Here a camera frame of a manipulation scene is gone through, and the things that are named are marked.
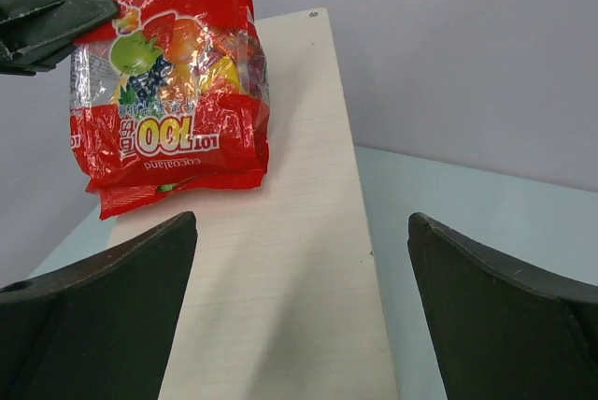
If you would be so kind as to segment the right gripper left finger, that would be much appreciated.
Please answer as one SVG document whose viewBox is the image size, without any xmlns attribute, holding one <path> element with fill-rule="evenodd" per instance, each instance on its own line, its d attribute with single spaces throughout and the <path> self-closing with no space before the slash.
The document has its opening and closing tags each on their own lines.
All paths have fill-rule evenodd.
<svg viewBox="0 0 598 400">
<path fill-rule="evenodd" d="M 187 211 L 2 288 L 2 398 L 158 398 L 196 244 Z"/>
</svg>

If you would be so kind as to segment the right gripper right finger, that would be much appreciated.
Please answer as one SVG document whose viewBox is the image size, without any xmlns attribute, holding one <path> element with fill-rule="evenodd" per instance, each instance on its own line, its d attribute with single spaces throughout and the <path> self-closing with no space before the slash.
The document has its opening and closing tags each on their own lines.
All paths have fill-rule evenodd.
<svg viewBox="0 0 598 400">
<path fill-rule="evenodd" d="M 407 245 L 449 399 L 596 398 L 596 286 L 422 213 Z"/>
</svg>

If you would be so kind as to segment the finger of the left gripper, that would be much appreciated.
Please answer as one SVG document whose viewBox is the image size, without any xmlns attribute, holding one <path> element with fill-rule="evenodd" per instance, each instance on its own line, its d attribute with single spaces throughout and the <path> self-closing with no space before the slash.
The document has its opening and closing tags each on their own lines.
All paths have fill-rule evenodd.
<svg viewBox="0 0 598 400">
<path fill-rule="evenodd" d="M 1 0 L 1 73 L 53 70 L 76 39 L 118 13 L 114 0 Z"/>
</svg>

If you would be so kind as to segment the red candy bag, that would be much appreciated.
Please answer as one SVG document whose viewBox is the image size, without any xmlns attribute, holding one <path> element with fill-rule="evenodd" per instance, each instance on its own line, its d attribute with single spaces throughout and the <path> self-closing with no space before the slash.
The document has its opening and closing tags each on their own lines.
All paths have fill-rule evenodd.
<svg viewBox="0 0 598 400">
<path fill-rule="evenodd" d="M 71 56 L 71 148 L 102 219 L 267 172 L 267 62 L 253 0 L 114 0 Z"/>
</svg>

